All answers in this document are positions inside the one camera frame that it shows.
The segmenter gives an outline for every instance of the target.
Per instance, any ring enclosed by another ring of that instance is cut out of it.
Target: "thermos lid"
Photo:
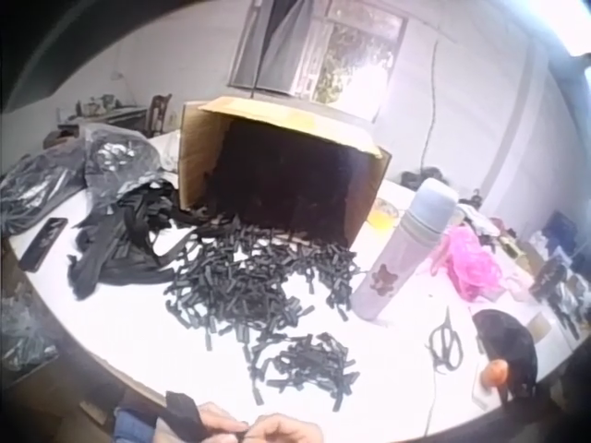
[[[458,193],[434,178],[416,191],[408,208],[415,219],[436,233],[443,233],[458,204]]]

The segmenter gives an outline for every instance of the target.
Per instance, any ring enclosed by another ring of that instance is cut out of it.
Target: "round table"
[[[166,137],[155,139],[154,144],[167,145]],[[399,210],[408,206],[413,194],[387,181],[378,193]],[[85,192],[80,192],[48,216],[65,217],[68,226],[40,269],[28,273],[28,277],[72,337],[116,375],[143,393],[152,393],[153,398],[163,396],[167,390],[184,392],[197,404],[213,401],[236,418],[249,422],[263,413],[286,413],[319,424],[329,443],[400,441],[423,437],[434,395],[429,434],[465,424],[501,406],[494,394],[484,403],[473,400],[476,373],[483,359],[486,361],[478,350],[476,328],[471,320],[478,309],[505,310],[524,324],[539,312],[549,319],[552,329],[536,346],[538,379],[554,371],[573,351],[558,320],[546,307],[517,303],[509,294],[495,304],[468,304],[443,272],[432,277],[425,264],[394,297],[379,323],[367,323],[353,313],[348,322],[343,322],[324,303],[328,290],[323,285],[316,282],[316,294],[309,295],[305,280],[294,277],[284,286],[287,294],[298,295],[302,305],[314,304],[317,309],[302,318],[293,334],[329,331],[349,347],[350,357],[357,361],[352,370],[359,371],[361,376],[353,386],[353,395],[345,397],[338,413],[332,412],[330,396],[312,386],[302,391],[287,389],[280,394],[261,385],[265,404],[258,407],[241,344],[234,334],[213,336],[213,350],[208,353],[203,330],[185,329],[166,311],[166,284],[99,284],[87,300],[76,299],[67,281],[67,255],[77,253],[77,230],[73,226],[85,217],[88,207]],[[10,238],[18,258],[43,224],[41,221]],[[156,252],[167,250],[183,233],[161,233]],[[358,254],[357,264],[369,269],[386,240],[387,235],[378,234],[366,223],[352,247]],[[352,282],[354,288],[362,278],[360,275]],[[430,332],[443,321],[447,306],[452,325],[463,342],[464,362],[455,372],[434,377],[426,343]]]

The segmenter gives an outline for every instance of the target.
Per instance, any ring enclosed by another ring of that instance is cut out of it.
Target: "thermos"
[[[457,202],[457,193],[442,182],[423,182],[373,268],[351,295],[351,307],[359,317],[378,317],[439,244]]]

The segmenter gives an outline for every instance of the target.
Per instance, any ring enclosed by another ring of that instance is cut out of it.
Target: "hand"
[[[201,421],[216,435],[209,437],[203,443],[237,443],[235,432],[245,432],[248,429],[246,423],[238,422],[232,415],[213,403],[200,405],[199,415]]]
[[[245,443],[322,443],[322,431],[312,423],[300,422],[279,413],[262,415],[248,429]]]

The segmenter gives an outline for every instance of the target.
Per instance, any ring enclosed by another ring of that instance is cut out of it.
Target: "wooden chair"
[[[173,94],[168,94],[166,96],[154,95],[151,99],[150,109],[148,110],[148,119],[146,121],[145,136],[147,138],[160,136],[163,132],[166,108],[172,97]]]

